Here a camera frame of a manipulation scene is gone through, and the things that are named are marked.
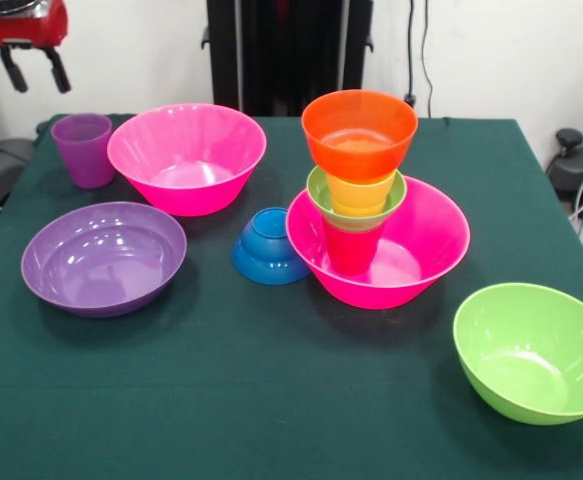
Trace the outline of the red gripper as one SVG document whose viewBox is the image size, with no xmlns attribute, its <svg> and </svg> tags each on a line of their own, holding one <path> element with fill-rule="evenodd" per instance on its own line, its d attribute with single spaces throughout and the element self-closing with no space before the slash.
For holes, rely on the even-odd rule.
<svg viewBox="0 0 583 480">
<path fill-rule="evenodd" d="M 8 45 L 30 45 L 44 48 L 51 62 L 51 72 L 58 91 L 71 90 L 64 64 L 54 47 L 68 34 L 68 12 L 65 3 L 57 1 L 0 1 L 0 59 L 13 88 L 20 93 L 28 85 L 19 66 L 13 61 Z"/>
</svg>

